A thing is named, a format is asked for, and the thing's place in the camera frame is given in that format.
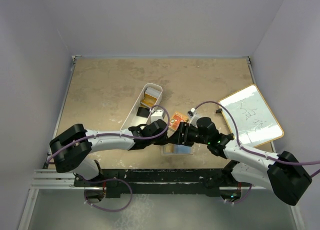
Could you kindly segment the gold credit card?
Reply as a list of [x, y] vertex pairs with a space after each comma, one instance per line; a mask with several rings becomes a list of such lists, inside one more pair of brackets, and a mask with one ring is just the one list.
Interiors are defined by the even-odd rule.
[[173, 144], [168, 144], [164, 146], [163, 148], [163, 153], [164, 154], [172, 154], [174, 152], [174, 145]]

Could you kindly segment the white oblong plastic tray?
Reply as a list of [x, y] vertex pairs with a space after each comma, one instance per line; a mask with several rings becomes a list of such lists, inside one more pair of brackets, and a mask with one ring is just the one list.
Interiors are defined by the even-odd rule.
[[162, 100], [163, 88], [154, 83], [147, 83], [140, 92], [131, 111], [122, 124], [121, 130], [139, 124], [150, 123], [150, 108], [159, 105]]

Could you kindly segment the white credit card stack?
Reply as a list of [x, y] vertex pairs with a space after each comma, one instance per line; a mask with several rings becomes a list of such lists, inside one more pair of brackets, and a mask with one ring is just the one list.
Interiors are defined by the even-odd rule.
[[144, 93], [145, 93], [145, 95], [151, 96], [155, 99], [158, 99], [161, 94], [160, 91], [158, 91], [150, 86], [145, 89]]

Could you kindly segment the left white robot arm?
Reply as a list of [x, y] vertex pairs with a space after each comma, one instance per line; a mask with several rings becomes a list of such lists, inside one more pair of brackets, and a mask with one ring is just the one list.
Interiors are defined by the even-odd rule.
[[97, 160], [88, 158], [89, 154], [165, 145], [167, 132], [168, 125], [162, 119], [114, 132], [86, 130], [83, 124], [74, 124], [50, 141], [51, 159], [58, 173], [73, 172], [91, 186], [98, 186], [103, 181], [102, 170]]

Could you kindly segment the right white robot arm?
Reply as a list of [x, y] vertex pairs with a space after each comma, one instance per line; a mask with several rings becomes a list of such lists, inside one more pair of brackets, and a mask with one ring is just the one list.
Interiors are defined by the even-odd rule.
[[220, 133], [209, 117], [199, 118], [195, 126], [181, 122], [168, 142], [206, 145], [213, 155], [230, 160], [222, 174], [226, 185], [244, 182], [263, 187], [290, 206], [298, 203], [312, 183], [311, 176], [293, 154], [264, 152], [242, 145], [232, 134]]

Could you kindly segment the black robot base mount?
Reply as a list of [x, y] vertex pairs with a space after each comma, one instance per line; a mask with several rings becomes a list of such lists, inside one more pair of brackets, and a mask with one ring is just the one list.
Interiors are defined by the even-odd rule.
[[87, 182], [77, 176], [74, 185], [86, 189], [102, 187], [106, 198], [130, 193], [205, 195], [235, 202], [244, 196], [242, 190], [249, 184], [232, 179], [229, 170], [233, 166], [234, 162], [223, 169], [103, 169], [98, 180]]

